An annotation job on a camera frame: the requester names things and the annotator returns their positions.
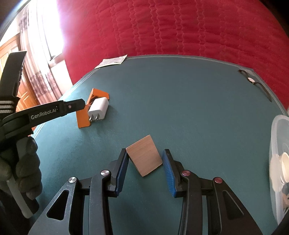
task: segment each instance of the window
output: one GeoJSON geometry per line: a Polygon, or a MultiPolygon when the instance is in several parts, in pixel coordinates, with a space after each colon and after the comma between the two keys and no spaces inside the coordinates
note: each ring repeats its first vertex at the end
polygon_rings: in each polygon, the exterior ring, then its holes
{"type": "Polygon", "coordinates": [[[63,49],[63,38],[56,0],[45,1],[44,9],[42,13],[43,29],[50,55],[49,60],[52,60],[60,55],[63,49]]]}

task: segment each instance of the blue gripper pad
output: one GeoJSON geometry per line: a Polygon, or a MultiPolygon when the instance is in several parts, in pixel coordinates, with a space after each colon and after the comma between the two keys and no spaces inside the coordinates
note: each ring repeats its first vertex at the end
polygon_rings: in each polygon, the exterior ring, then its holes
{"type": "Polygon", "coordinates": [[[126,175],[126,171],[127,171],[128,161],[129,161],[129,156],[128,156],[127,152],[126,152],[124,157],[123,157],[123,160],[121,162],[121,165],[119,167],[119,171],[117,173],[117,176],[116,176],[115,193],[116,193],[117,196],[119,195],[119,193],[123,189],[123,183],[125,181],[125,175],[126,175]]]}
{"type": "Polygon", "coordinates": [[[169,152],[168,149],[165,149],[162,153],[162,161],[163,161],[164,171],[166,174],[166,181],[168,184],[168,189],[170,193],[172,194],[172,196],[175,197],[177,194],[177,190],[175,186],[175,175],[171,166],[171,162],[168,158],[168,154],[170,155],[171,153],[169,152]]]}

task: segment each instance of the green table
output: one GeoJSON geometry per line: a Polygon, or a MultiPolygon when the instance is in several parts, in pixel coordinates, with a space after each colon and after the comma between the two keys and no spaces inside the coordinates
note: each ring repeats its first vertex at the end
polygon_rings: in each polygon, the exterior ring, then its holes
{"type": "MultiPolygon", "coordinates": [[[[222,177],[263,234],[271,234],[277,226],[268,176],[271,123],[286,111],[270,89],[272,103],[240,68],[202,57],[158,55],[127,58],[85,75],[62,99],[87,100],[97,88],[109,93],[110,105],[105,119],[87,128],[78,129],[75,113],[37,127],[41,209],[69,177],[99,173],[122,148],[151,135],[159,153],[170,149],[199,177],[222,177]]],[[[115,235],[178,232],[182,199],[171,196],[162,166],[141,177],[130,162],[123,191],[109,202],[115,235]]],[[[84,225],[87,232],[87,221],[84,225]]],[[[207,234],[206,210],[203,227],[207,234]]]]}

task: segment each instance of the wooden door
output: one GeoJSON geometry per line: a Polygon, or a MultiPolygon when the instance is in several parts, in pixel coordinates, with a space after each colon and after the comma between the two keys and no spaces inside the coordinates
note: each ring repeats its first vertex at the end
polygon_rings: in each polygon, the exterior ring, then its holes
{"type": "MultiPolygon", "coordinates": [[[[11,52],[17,52],[20,48],[20,35],[17,34],[0,47],[0,77],[2,76],[3,68],[5,66],[8,55],[11,52]]],[[[39,105],[36,95],[33,91],[31,83],[28,79],[26,69],[23,68],[21,82],[18,90],[17,96],[20,98],[16,111],[21,111],[27,108],[39,105]]]]}

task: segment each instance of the gray glove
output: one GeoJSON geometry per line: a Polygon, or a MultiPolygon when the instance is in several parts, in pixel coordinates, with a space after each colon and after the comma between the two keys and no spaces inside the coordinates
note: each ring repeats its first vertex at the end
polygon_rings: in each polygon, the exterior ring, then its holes
{"type": "MultiPolygon", "coordinates": [[[[26,192],[31,200],[40,195],[42,191],[41,172],[39,169],[40,160],[36,153],[37,144],[35,140],[29,136],[25,149],[25,155],[16,164],[15,174],[17,176],[16,183],[20,192],[26,192]]],[[[6,180],[9,180],[13,171],[8,164],[9,156],[12,149],[7,149],[0,153],[0,189],[11,195],[6,180]]]]}

